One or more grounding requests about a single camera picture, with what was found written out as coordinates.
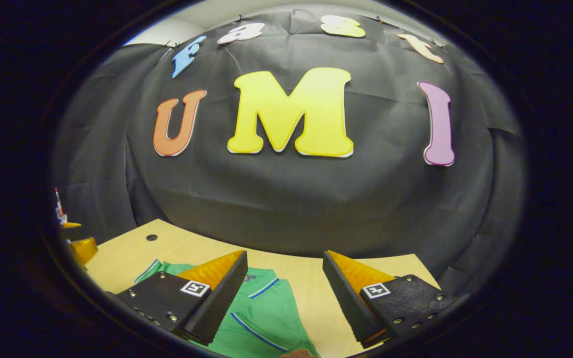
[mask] blue stripe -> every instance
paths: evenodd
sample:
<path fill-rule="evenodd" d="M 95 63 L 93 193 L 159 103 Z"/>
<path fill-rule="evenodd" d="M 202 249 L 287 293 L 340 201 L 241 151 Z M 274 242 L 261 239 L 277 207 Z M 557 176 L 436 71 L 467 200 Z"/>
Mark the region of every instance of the blue stripe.
<path fill-rule="evenodd" d="M 275 285 L 277 281 L 279 281 L 279 279 L 276 277 L 273 279 L 273 282 L 271 282 L 267 287 L 262 288 L 262 290 L 259 292 L 255 292 L 255 294 L 250 295 L 249 298 L 254 299 L 255 297 L 258 297 L 259 295 L 263 294 L 266 290 L 271 288 L 271 286 Z"/>
<path fill-rule="evenodd" d="M 138 282 L 138 280 L 141 279 L 141 277 L 145 276 L 145 274 L 146 274 L 147 272 L 149 272 L 149 270 L 151 270 L 152 267 L 154 267 L 154 265 L 156 265 L 157 262 L 159 262 L 159 259 L 155 259 L 154 262 L 150 265 L 150 267 L 148 267 L 148 268 L 145 270 L 145 272 L 143 272 L 142 274 L 140 274 L 140 275 L 134 280 L 134 282 L 135 282 L 135 283 Z"/>
<path fill-rule="evenodd" d="M 264 342 L 264 343 L 266 343 L 266 344 L 268 344 L 268 345 L 271 345 L 271 347 L 275 347 L 275 348 L 279 349 L 280 351 L 283 351 L 283 352 L 288 351 L 288 349 L 284 349 L 284 348 L 280 347 L 279 345 L 274 344 L 273 342 L 271 342 L 271 341 L 269 341 L 268 339 L 264 338 L 263 336 L 261 336 L 261 335 L 255 333 L 255 332 L 253 332 L 252 329 L 249 328 L 243 321 L 241 321 L 240 319 L 238 319 L 238 317 L 236 316 L 235 313 L 231 312 L 231 316 L 234 317 L 234 320 L 236 320 L 236 322 L 238 322 L 238 323 L 240 324 L 240 326 L 243 326 L 247 331 L 249 331 L 249 333 L 251 333 L 252 335 L 254 335 L 254 336 L 258 337 L 258 338 L 260 338 L 260 339 L 262 340 L 262 342 Z"/>

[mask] orange object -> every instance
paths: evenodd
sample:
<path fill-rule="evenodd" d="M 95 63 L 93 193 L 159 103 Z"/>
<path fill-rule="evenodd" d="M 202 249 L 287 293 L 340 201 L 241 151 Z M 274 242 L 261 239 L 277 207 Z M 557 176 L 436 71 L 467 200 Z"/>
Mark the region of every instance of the orange object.
<path fill-rule="evenodd" d="M 202 265 L 178 274 L 178 277 L 205 283 L 211 286 L 211 290 L 214 290 L 243 251 L 244 250 L 237 250 L 221 258 L 211 260 L 208 263 L 203 263 Z"/>
<path fill-rule="evenodd" d="M 77 224 L 76 222 L 62 222 L 61 227 L 64 229 L 70 229 L 71 227 L 80 227 L 81 224 Z"/>
<path fill-rule="evenodd" d="M 348 258 L 347 256 L 338 254 L 328 250 L 328 253 L 337 263 L 337 267 L 342 270 L 344 277 L 346 277 L 348 283 L 350 283 L 355 293 L 360 294 L 362 288 L 373 285 L 375 283 L 382 283 L 391 281 L 395 277 L 385 274 L 380 270 L 364 265 L 363 263 L 358 263 L 357 261 Z"/>
<path fill-rule="evenodd" d="M 86 238 L 72 242 L 72 247 L 75 250 L 75 258 L 77 258 L 77 261 L 81 263 L 81 265 L 88 263 L 98 251 L 94 238 Z"/>
<path fill-rule="evenodd" d="M 169 121 L 171 111 L 178 104 L 178 98 L 168 99 L 159 105 L 156 124 L 154 125 L 154 149 L 163 157 L 173 157 L 181 154 L 191 140 L 193 133 L 193 123 L 196 119 L 198 102 L 207 95 L 205 90 L 195 90 L 187 93 L 183 97 L 185 111 L 180 125 L 180 132 L 174 139 L 168 137 Z"/>

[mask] hand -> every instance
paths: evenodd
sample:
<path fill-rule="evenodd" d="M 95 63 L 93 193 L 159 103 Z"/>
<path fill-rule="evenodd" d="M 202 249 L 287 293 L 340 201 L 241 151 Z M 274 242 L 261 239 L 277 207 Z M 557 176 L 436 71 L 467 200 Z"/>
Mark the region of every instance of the hand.
<path fill-rule="evenodd" d="M 291 353 L 283 354 L 280 358 L 317 358 L 316 356 L 312 356 L 311 352 L 308 349 L 298 349 L 297 351 L 293 351 Z"/>

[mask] foam letter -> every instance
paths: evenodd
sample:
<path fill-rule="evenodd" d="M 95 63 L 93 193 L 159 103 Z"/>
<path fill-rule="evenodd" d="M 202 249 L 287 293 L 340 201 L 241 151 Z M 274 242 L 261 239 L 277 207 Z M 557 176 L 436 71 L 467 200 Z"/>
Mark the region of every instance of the foam letter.
<path fill-rule="evenodd" d="M 193 56 L 191 55 L 195 55 L 196 52 L 198 52 L 198 49 L 200 48 L 200 45 L 198 45 L 198 43 L 203 41 L 205 38 L 207 37 L 201 36 L 195 39 L 189 45 L 187 45 L 187 47 L 180 50 L 180 52 L 178 52 L 174 56 L 174 62 L 176 64 L 176 68 L 174 70 L 174 73 L 171 75 L 172 79 L 175 79 L 179 73 L 181 73 L 185 68 L 187 68 L 187 66 L 189 66 L 190 63 L 193 62 Z"/>
<path fill-rule="evenodd" d="M 235 29 L 229 30 L 229 34 L 219 38 L 218 43 L 222 45 L 223 43 L 230 43 L 236 40 L 242 41 L 244 39 L 258 37 L 262 34 L 262 32 L 260 32 L 262 27 L 264 27 L 264 23 L 261 22 L 248 23 L 246 25 L 236 27 Z"/>
<path fill-rule="evenodd" d="M 273 150 L 281 152 L 304 116 L 304 131 L 295 141 L 300 154 L 350 156 L 353 141 L 344 124 L 344 84 L 350 79 L 350 73 L 339 68 L 314 68 L 287 96 L 271 72 L 241 75 L 234 82 L 240 89 L 236 134 L 227 148 L 231 153 L 259 152 L 263 145 L 256 134 L 259 116 Z"/>
<path fill-rule="evenodd" d="M 428 48 L 432 48 L 432 47 L 430 45 L 428 45 L 427 43 L 425 43 L 425 42 L 421 41 L 420 39 L 418 39 L 412 35 L 409 35 L 409 34 L 397 34 L 397 35 L 400 38 L 408 41 L 408 43 L 410 43 L 410 45 L 412 46 L 412 48 L 414 48 L 414 50 L 416 52 L 418 52 L 423 57 L 426 57 L 428 60 L 435 61 L 438 64 L 444 63 L 444 61 L 441 57 L 433 54 L 432 52 L 430 52 L 430 50 L 428 50 Z"/>
<path fill-rule="evenodd" d="M 428 99 L 430 111 L 430 144 L 423 151 L 423 160 L 429 165 L 450 166 L 455 162 L 450 134 L 450 96 L 439 87 L 428 82 L 418 82 L 417 86 Z"/>
<path fill-rule="evenodd" d="M 183 121 L 180 125 L 180 132 L 174 139 L 168 137 L 169 120 L 171 111 L 178 104 L 178 98 L 168 99 L 159 105 L 157 109 L 158 116 L 154 126 L 154 149 L 162 157 L 173 157 L 181 154 L 191 140 L 193 133 L 193 123 L 196 119 L 198 102 L 207 95 L 205 90 L 196 90 L 187 93 L 183 97 L 185 111 L 183 112 Z"/>
<path fill-rule="evenodd" d="M 360 27 L 360 23 L 352 18 L 326 14 L 320 20 L 323 22 L 320 27 L 328 34 L 351 36 L 353 38 L 361 38 L 366 35 L 364 29 Z"/>

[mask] white wall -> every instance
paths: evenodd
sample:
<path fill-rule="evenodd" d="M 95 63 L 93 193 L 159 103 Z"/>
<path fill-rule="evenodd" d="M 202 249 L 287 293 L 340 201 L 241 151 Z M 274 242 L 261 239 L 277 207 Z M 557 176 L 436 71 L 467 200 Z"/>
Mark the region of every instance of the white wall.
<path fill-rule="evenodd" d="M 186 20 L 170 16 L 159 23 L 156 23 L 149 29 L 141 32 L 125 45 L 132 45 L 135 43 L 155 43 L 158 45 L 165 45 L 173 47 L 175 44 L 184 43 L 194 36 L 200 35 L 205 32 L 205 28 L 191 23 Z"/>
<path fill-rule="evenodd" d="M 147 29 L 126 45 L 132 43 L 156 43 L 174 46 L 225 23 L 235 21 L 239 14 L 251 16 L 259 13 L 291 10 L 298 5 L 315 6 L 333 11 L 351 11 L 355 14 L 375 18 L 405 30 L 414 32 L 423 38 L 432 39 L 443 46 L 449 41 L 429 27 L 422 25 L 410 16 L 392 9 L 386 4 L 373 0 L 204 0 L 171 14 L 165 20 Z"/>

